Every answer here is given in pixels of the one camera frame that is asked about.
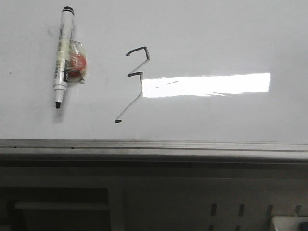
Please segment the red magnet taped to marker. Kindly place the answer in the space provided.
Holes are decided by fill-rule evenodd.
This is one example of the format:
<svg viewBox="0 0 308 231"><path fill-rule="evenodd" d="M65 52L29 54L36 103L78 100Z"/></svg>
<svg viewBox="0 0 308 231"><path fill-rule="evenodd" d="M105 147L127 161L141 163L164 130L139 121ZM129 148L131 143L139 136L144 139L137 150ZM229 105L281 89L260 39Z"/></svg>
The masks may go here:
<svg viewBox="0 0 308 231"><path fill-rule="evenodd" d="M77 41L70 41L70 60L68 64L68 82L85 83L87 73L87 58L83 45Z"/></svg>

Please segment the white black whiteboard marker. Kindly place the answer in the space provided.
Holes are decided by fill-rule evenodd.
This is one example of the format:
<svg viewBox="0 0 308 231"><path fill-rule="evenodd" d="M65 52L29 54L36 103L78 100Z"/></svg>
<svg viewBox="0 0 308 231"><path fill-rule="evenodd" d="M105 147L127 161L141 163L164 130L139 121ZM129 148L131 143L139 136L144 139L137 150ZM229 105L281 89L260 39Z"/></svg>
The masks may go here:
<svg viewBox="0 0 308 231"><path fill-rule="evenodd" d="M74 14L74 9L70 6L65 6L62 9L57 61L53 84L56 109L61 107L63 97L68 86L68 69L71 59L70 44L74 29Z"/></svg>

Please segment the white whiteboard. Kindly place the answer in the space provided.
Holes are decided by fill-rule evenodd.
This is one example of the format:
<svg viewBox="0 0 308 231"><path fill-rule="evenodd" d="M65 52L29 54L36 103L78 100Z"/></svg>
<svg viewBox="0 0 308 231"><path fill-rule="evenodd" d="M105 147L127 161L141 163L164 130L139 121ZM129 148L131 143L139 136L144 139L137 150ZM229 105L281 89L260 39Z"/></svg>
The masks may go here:
<svg viewBox="0 0 308 231"><path fill-rule="evenodd" d="M61 11L84 84L55 108ZM305 0L3 0L3 139L306 142Z"/></svg>

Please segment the grey perforated panel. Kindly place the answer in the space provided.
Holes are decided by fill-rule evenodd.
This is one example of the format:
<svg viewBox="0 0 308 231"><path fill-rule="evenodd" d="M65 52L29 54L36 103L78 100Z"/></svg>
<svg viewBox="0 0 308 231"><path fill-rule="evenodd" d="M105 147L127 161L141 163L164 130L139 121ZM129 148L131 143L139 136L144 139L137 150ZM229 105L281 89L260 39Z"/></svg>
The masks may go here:
<svg viewBox="0 0 308 231"><path fill-rule="evenodd" d="M123 190L128 231L267 231L308 214L304 179L153 179Z"/></svg>

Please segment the white tray bottom right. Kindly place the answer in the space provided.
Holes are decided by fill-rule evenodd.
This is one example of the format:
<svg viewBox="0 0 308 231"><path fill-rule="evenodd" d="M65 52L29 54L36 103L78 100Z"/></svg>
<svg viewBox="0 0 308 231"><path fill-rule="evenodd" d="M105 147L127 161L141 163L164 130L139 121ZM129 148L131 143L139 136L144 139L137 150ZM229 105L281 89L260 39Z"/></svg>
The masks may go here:
<svg viewBox="0 0 308 231"><path fill-rule="evenodd" d="M269 231L307 231L308 218L296 216L274 216Z"/></svg>

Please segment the aluminium whiteboard frame rail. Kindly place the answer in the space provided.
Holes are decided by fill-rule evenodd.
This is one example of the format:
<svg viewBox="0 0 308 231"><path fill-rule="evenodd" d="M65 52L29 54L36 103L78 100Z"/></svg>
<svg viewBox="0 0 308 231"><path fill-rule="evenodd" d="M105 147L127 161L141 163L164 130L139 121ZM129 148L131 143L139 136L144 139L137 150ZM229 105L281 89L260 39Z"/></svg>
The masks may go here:
<svg viewBox="0 0 308 231"><path fill-rule="evenodd" d="M307 164L307 142L1 139L10 162L201 162Z"/></svg>

